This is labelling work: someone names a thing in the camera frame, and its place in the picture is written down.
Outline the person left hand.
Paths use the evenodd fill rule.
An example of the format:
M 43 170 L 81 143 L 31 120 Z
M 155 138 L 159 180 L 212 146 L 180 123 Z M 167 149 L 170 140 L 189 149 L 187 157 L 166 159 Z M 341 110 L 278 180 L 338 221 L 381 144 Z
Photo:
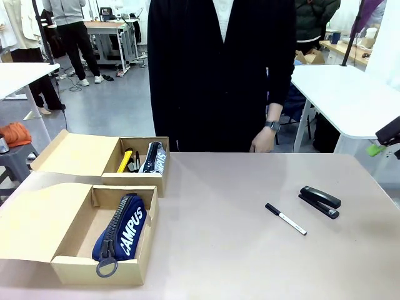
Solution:
M 274 149 L 276 132 L 264 127 L 252 140 L 250 153 L 270 153 Z

